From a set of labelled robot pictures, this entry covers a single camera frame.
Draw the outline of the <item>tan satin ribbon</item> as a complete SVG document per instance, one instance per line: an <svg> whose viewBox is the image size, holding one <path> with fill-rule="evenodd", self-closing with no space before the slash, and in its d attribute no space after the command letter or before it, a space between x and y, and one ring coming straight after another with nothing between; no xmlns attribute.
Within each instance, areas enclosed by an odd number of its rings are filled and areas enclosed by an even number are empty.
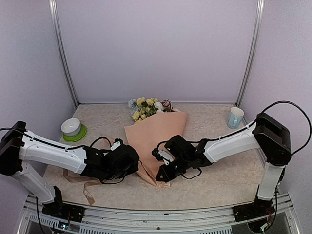
<svg viewBox="0 0 312 234"><path fill-rule="evenodd" d="M91 143L90 147L97 149L111 149L113 143L114 140L111 137L101 135ZM75 174L67 169L63 169L63 176L71 183L83 183L82 193L85 196L88 204L94 205L96 201L89 192L88 187L100 185L98 179Z"/></svg>

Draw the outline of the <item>beige wrapping paper sheet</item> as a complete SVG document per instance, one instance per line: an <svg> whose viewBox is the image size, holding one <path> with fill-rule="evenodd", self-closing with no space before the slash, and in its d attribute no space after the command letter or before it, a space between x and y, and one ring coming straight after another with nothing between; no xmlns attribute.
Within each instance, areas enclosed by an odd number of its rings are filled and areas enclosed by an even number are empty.
<svg viewBox="0 0 312 234"><path fill-rule="evenodd" d="M158 161L152 155L152 150L160 142L167 141L175 135L183 135L186 122L186 112L158 113L124 127L128 144L136 150L140 158L137 175L145 182L157 188L171 186L169 182L156 181L159 167L164 162Z"/></svg>

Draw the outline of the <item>yellow rose fake flower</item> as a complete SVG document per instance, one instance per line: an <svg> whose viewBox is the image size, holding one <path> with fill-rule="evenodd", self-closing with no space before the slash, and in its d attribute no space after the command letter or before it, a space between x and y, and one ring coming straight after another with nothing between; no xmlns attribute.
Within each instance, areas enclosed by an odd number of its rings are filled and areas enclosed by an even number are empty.
<svg viewBox="0 0 312 234"><path fill-rule="evenodd" d="M158 108L156 107L156 103L158 102L157 98L147 99L145 97L138 98L134 100L132 108L134 108L134 112L132 115L133 121L140 122L147 117L150 117L157 113Z"/></svg>

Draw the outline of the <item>blue hydrangea fake flower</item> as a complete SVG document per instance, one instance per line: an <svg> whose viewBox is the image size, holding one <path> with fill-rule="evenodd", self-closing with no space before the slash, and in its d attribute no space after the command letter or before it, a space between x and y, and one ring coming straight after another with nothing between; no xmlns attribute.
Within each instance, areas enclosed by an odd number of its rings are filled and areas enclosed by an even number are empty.
<svg viewBox="0 0 312 234"><path fill-rule="evenodd" d="M130 99L127 106L132 110L132 118L140 117L140 108L137 105L137 99Z"/></svg>

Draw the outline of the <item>white rose fake flower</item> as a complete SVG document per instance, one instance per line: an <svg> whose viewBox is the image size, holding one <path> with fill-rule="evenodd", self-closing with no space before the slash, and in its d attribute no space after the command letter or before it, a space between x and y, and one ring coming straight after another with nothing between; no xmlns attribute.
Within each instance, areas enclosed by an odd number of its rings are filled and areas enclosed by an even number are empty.
<svg viewBox="0 0 312 234"><path fill-rule="evenodd" d="M161 102L155 102L154 106L157 108L157 113L163 113L164 112L164 107Z"/></svg>

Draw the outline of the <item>mauve bud fake flower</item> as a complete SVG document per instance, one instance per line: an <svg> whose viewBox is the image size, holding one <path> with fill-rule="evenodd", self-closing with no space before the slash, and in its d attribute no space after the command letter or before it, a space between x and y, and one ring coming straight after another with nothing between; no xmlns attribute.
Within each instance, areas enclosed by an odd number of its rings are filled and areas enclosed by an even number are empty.
<svg viewBox="0 0 312 234"><path fill-rule="evenodd" d="M166 112L166 113L174 112L172 103L168 99L163 100L161 104L163 107L163 112Z"/></svg>

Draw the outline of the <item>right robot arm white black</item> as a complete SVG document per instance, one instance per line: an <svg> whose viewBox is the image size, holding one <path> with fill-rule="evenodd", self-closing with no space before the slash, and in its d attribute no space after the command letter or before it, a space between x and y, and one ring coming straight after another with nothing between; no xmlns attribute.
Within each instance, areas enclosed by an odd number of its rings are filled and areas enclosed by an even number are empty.
<svg viewBox="0 0 312 234"><path fill-rule="evenodd" d="M156 147L152 155L164 164L160 166L156 181L169 182L183 175L189 168L200 170L229 156L254 149L261 149L266 157L264 174L256 198L249 206L253 216L260 216L268 209L282 174L293 155L306 147L291 150L290 131L262 110L254 121L230 134L215 139L187 141L180 135L161 142L165 150Z"/></svg>

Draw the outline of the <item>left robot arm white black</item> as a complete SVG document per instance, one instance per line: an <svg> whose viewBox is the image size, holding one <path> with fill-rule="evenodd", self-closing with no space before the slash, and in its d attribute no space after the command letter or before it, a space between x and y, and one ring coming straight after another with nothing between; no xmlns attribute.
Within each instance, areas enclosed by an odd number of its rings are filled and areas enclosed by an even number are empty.
<svg viewBox="0 0 312 234"><path fill-rule="evenodd" d="M120 139L116 139L110 149L96 149L85 145L70 146L40 137L27 130L23 121L4 128L4 131L6 134L0 141L0 173L19 181L59 217L68 213L61 191L46 183L29 161L60 167L98 179L100 183L124 179L138 171L138 153Z"/></svg>

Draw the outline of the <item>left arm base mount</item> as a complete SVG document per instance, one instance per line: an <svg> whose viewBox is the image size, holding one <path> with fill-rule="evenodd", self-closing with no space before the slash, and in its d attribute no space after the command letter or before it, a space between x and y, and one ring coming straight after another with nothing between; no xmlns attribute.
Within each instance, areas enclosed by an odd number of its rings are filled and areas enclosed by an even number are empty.
<svg viewBox="0 0 312 234"><path fill-rule="evenodd" d="M43 214L79 223L82 222L84 212L84 207L66 203L44 204L42 209Z"/></svg>

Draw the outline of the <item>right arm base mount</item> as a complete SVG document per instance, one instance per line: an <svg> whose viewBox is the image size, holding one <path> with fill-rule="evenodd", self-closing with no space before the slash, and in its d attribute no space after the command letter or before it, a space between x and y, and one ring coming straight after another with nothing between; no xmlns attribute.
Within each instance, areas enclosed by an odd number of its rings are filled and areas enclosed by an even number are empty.
<svg viewBox="0 0 312 234"><path fill-rule="evenodd" d="M274 213L275 208L272 202L268 203L248 203L233 207L234 218L236 222L254 219Z"/></svg>

